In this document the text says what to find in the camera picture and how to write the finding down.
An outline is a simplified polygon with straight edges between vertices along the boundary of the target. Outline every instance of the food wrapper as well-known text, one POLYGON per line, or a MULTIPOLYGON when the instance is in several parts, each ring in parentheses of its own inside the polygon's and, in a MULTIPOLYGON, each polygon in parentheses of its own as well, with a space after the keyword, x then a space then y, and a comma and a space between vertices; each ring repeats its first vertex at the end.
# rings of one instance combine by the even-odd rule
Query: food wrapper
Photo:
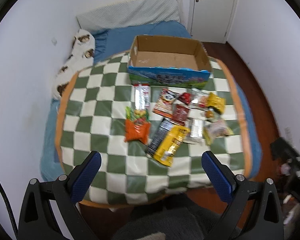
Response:
POLYGON ((172 103, 178 98, 178 96, 178 93, 174 93, 163 88, 152 112, 167 118, 172 118, 172 103))
POLYGON ((154 156, 155 152, 159 148, 162 141, 167 136, 168 132, 172 129, 173 123, 170 122, 169 119, 163 119, 152 139, 150 145, 146 148, 145 152, 149 154, 151 157, 154 156))
POLYGON ((149 122, 149 87, 138 85, 135 87, 135 109, 126 107, 125 142, 139 140, 148 143, 150 130, 149 122))
POLYGON ((171 121, 173 123, 179 124, 184 126, 185 122, 187 120, 188 117, 188 113, 189 113, 189 108, 182 106, 182 105, 176 105, 174 111, 173 111, 173 115, 172 115, 172 119, 171 121))
POLYGON ((143 144, 148 143, 150 131, 149 113, 147 110, 133 110, 126 107, 127 119, 125 121, 125 142, 139 140, 143 144))
POLYGON ((189 131, 189 128, 184 126, 173 125, 153 155, 153 158, 162 165, 170 167, 176 150, 179 148, 189 131))
POLYGON ((211 145, 216 137, 233 135, 233 131, 226 125, 225 120, 219 119, 207 127, 203 131, 206 145, 211 145))
POLYGON ((220 114, 218 112, 216 112, 213 107, 209 107, 205 111, 205 117, 207 118, 207 121, 209 121, 209 122, 215 122, 218 119, 220 119, 220 114))
POLYGON ((201 144, 203 142, 204 120, 189 118, 187 127, 190 129, 190 133, 188 133, 184 142, 190 144, 201 144))
POLYGON ((225 111, 226 100, 220 98, 213 93, 209 94, 207 99, 207 107, 213 107, 219 114, 223 114, 225 111))
POLYGON ((178 100, 186 105, 189 105, 191 102, 191 94, 185 92, 178 97, 178 100))
POLYGON ((189 104, 189 107, 195 109, 205 108, 207 106, 207 100, 209 94, 202 92, 196 88, 192 88, 191 92, 192 92, 192 100, 191 103, 189 104))
POLYGON ((136 85, 135 88, 135 109, 144 110, 150 108, 149 86, 136 85))

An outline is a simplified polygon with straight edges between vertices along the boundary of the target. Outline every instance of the blue gripper pad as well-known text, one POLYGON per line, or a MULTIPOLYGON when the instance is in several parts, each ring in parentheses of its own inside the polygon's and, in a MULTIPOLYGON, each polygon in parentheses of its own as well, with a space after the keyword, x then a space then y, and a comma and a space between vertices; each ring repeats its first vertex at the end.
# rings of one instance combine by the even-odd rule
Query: blue gripper pad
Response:
POLYGON ((72 183, 70 198, 72 203, 77 203, 83 200, 94 177, 101 166, 100 153, 93 151, 83 161, 81 165, 75 169, 81 168, 80 173, 76 175, 75 181, 72 183))
POLYGON ((226 179, 221 169, 219 169, 218 165, 215 163, 216 161, 219 162, 219 160, 216 157, 215 160, 213 160, 211 156, 209 156, 208 154, 209 152, 210 151, 206 151, 202 154, 202 158, 201 158, 202 168, 207 173, 207 176, 210 179, 211 183, 213 184, 221 201, 230 204, 233 198, 232 195, 233 187, 226 179))

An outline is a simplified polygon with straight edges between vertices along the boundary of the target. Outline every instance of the blue bedsheet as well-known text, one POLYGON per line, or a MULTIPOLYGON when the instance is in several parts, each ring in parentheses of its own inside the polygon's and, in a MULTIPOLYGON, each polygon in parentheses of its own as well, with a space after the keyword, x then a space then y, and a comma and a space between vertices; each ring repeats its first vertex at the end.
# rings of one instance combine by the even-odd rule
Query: blue bedsheet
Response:
POLYGON ((104 29, 91 34, 96 40, 94 63, 130 49, 133 39, 137 35, 148 34, 191 38, 186 28, 176 21, 104 29))
MULTIPOLYGON (((136 35, 148 34, 191 38, 186 28, 176 21, 145 24, 111 30, 104 29, 93 32, 92 34, 96 40, 94 55, 95 63, 104 60, 115 53, 130 49, 130 46, 136 35)), ((237 88, 244 112, 246 114, 250 134, 250 143, 253 155, 253 165, 250 177, 253 177, 259 171, 262 152, 249 104, 241 88, 238 85, 237 88)), ((53 99, 51 101, 50 112, 46 123, 44 145, 40 164, 41 174, 45 181, 56 180, 58 176, 63 174, 63 170, 58 159, 58 153, 54 145, 57 109, 59 104, 60 102, 58 100, 53 99)))

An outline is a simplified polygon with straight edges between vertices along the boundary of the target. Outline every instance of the electrical outlet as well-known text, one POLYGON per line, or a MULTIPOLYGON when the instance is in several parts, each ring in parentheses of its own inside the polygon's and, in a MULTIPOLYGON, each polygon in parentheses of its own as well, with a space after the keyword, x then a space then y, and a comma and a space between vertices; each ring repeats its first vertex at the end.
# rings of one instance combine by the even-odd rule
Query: electrical outlet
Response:
POLYGON ((291 134, 291 128, 290 127, 286 127, 284 129, 284 132, 286 134, 286 139, 288 141, 288 143, 293 146, 293 141, 292 141, 292 134, 291 134))

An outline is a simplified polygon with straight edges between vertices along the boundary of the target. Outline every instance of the open cardboard box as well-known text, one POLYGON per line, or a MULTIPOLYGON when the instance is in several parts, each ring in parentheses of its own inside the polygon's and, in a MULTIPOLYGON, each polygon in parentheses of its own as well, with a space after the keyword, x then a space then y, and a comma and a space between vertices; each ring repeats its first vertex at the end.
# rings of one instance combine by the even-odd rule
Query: open cardboard box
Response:
POLYGON ((136 36, 128 73, 132 84, 202 89, 211 72, 208 55, 199 41, 170 36, 136 36))

